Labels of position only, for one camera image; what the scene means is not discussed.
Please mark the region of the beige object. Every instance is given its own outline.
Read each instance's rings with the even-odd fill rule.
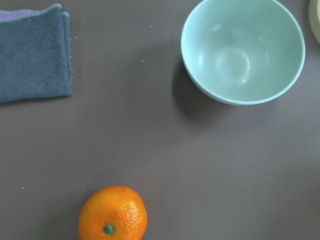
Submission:
[[[309,22],[313,35],[320,44],[320,0],[310,0]]]

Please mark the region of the microfiber cloth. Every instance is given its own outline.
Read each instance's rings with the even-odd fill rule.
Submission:
[[[0,103],[71,94],[69,14],[0,10]]]

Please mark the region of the table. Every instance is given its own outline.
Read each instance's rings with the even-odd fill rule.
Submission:
[[[1,239],[79,239],[83,204],[111,185],[143,198],[144,240],[320,239],[320,46],[308,1],[279,0],[305,38],[299,79],[252,106],[214,101],[188,77],[181,30],[199,2],[60,1],[73,95],[0,105]]]

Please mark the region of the orange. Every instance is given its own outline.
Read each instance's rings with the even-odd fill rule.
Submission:
[[[84,204],[78,223],[81,240],[141,240],[147,212],[138,193],[126,186],[109,186]]]

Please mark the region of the mint green bowl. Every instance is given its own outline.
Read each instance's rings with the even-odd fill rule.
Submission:
[[[301,29],[276,0],[203,0],[184,24],[181,51],[195,85],[231,105],[279,97],[305,61]]]

